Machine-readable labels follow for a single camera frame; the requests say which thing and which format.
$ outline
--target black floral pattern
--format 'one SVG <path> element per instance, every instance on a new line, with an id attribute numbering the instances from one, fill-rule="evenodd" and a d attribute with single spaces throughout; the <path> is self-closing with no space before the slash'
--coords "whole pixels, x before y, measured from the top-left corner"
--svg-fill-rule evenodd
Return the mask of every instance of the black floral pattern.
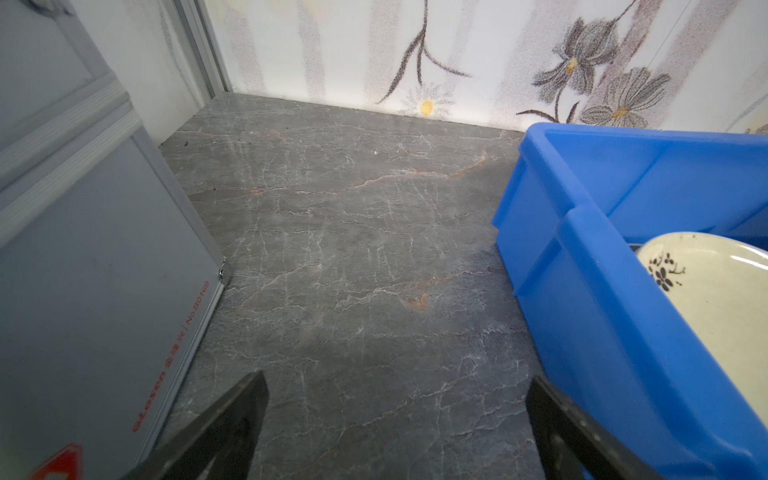
<path id="1" fill-rule="evenodd" d="M 632 68 L 608 84 L 606 104 L 587 108 L 580 119 L 587 125 L 645 128 L 648 122 L 636 112 L 657 104 L 664 96 L 662 87 L 669 80 L 667 74 L 650 78 L 647 68 Z"/>
<path id="2" fill-rule="evenodd" d="M 594 86 L 594 67 L 607 63 L 619 48 L 616 20 L 598 19 L 584 25 L 579 18 L 565 35 L 565 41 L 553 52 L 562 60 L 550 71 L 534 77 L 533 85 L 541 87 L 540 100 L 552 103 L 566 85 L 578 94 L 589 94 Z"/>
<path id="3" fill-rule="evenodd" d="M 656 284 L 665 292 L 670 291 L 670 288 L 674 287 L 675 284 L 683 286 L 683 284 L 677 280 L 672 281 L 670 277 L 670 275 L 685 274 L 685 267 L 683 267 L 681 271 L 677 271 L 678 267 L 678 263 L 672 259 L 672 256 L 669 253 L 665 254 L 664 252 L 661 252 L 661 255 L 648 262 L 650 276 L 656 280 Z"/>

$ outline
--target gray metal cabinet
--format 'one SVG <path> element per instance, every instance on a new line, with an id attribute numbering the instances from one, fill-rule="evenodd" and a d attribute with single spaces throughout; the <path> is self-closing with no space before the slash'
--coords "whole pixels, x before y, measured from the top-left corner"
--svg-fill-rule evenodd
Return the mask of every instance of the gray metal cabinet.
<path id="1" fill-rule="evenodd" d="M 118 478 L 157 438 L 223 257 L 71 5 L 0 0 L 0 65 L 0 478 Z"/>

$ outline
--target white ceramic plate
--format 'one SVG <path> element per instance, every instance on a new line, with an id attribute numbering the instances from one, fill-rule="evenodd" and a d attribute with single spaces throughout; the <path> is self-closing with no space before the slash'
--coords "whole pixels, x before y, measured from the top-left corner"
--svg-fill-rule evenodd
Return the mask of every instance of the white ceramic plate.
<path id="1" fill-rule="evenodd" d="M 768 425 L 768 252 L 707 233 L 668 233 L 637 258 Z"/>

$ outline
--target red printed logo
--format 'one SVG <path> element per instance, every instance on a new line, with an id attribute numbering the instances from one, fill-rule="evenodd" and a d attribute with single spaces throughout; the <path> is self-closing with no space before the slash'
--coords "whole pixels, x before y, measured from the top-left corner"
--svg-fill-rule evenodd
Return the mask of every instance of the red printed logo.
<path id="1" fill-rule="evenodd" d="M 80 480 L 83 475 L 83 448 L 70 443 L 29 474 L 27 480 Z"/>
<path id="2" fill-rule="evenodd" d="M 195 312 L 197 312 L 197 309 L 200 308 L 200 304 L 203 302 L 203 298 L 205 297 L 206 292 L 208 291 L 208 286 L 210 284 L 208 282 L 203 283 L 203 287 L 200 288 L 200 292 L 197 294 L 197 298 L 195 299 L 194 304 L 192 305 L 192 311 L 190 312 L 189 316 L 187 317 L 187 321 L 181 324 L 181 328 L 179 329 L 179 335 L 176 337 L 176 343 L 174 343 L 174 346 L 170 348 L 170 355 L 165 357 L 165 369 L 160 372 L 160 375 L 157 377 L 157 381 L 154 384 L 154 389 L 149 394 L 149 397 L 147 397 L 147 401 L 144 403 L 144 409 L 139 412 L 138 419 L 136 422 L 134 422 L 134 426 L 131 429 L 133 433 L 136 433 L 141 428 L 141 423 L 144 421 L 144 417 L 147 416 L 149 413 L 149 409 L 152 406 L 152 402 L 154 401 L 155 396 L 157 396 L 157 391 L 160 389 L 160 387 L 163 385 L 163 380 L 165 379 L 165 373 L 170 371 L 170 366 L 173 365 L 174 359 L 176 358 L 176 352 L 179 351 L 179 348 L 181 348 L 181 345 L 184 343 L 184 336 L 187 335 L 187 332 L 189 332 L 189 326 L 192 324 L 192 319 L 194 318 Z"/>

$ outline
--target gray marble floor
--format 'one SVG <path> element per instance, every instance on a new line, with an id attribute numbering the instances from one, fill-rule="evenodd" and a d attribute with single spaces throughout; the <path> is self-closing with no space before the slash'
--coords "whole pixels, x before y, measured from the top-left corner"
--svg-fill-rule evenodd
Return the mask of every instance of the gray marble floor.
<path id="1" fill-rule="evenodd" d="M 252 478 L 543 478 L 491 218 L 522 134 L 225 94 L 162 146 L 233 263 L 167 438 L 246 372 Z"/>

